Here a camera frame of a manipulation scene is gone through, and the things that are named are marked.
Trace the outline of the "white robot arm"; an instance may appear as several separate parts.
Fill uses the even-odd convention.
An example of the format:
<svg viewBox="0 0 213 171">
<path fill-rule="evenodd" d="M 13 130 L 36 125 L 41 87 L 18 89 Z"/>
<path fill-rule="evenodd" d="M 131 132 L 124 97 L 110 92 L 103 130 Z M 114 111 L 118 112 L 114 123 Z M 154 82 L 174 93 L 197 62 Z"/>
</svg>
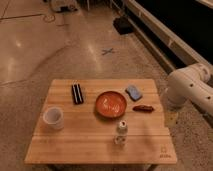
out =
<svg viewBox="0 0 213 171">
<path fill-rule="evenodd" d="M 207 82 L 211 74 L 207 66 L 196 63 L 177 69 L 168 75 L 165 99 L 172 109 L 181 108 L 190 100 L 213 116 L 213 87 Z"/>
</svg>

